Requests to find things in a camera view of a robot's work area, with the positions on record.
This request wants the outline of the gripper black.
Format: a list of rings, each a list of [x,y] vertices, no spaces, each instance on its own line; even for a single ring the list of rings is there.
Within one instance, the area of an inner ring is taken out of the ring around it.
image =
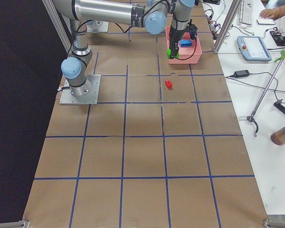
[[[178,49],[176,45],[183,38],[184,33],[188,32],[189,20],[172,20],[169,31],[169,49],[168,59],[174,59],[174,50]]]

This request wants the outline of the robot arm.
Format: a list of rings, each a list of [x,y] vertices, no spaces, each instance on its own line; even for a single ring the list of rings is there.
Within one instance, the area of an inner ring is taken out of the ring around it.
[[[70,20],[72,35],[68,57],[61,70],[68,82],[68,93],[84,103],[88,96],[96,96],[99,86],[92,76],[85,74],[93,54],[87,42],[88,33],[106,33],[109,23],[129,28],[145,28],[152,35],[160,34],[167,15],[173,16],[169,38],[168,59],[179,58],[179,42],[186,32],[196,37],[197,28],[190,19],[197,0],[149,0],[146,5],[107,0],[55,0],[54,7]]]

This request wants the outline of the person hand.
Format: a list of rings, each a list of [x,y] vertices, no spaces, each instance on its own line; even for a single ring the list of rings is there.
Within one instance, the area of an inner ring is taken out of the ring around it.
[[[277,19],[279,17],[280,9],[264,9],[260,12],[259,16],[263,19]]]

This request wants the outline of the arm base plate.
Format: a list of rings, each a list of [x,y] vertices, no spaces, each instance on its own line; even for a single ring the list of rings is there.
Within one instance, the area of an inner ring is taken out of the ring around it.
[[[92,20],[87,23],[88,33],[107,33],[109,23],[104,21]]]
[[[99,98],[101,75],[86,75],[86,82],[81,87],[71,87],[65,81],[60,97],[61,105],[96,105]]]

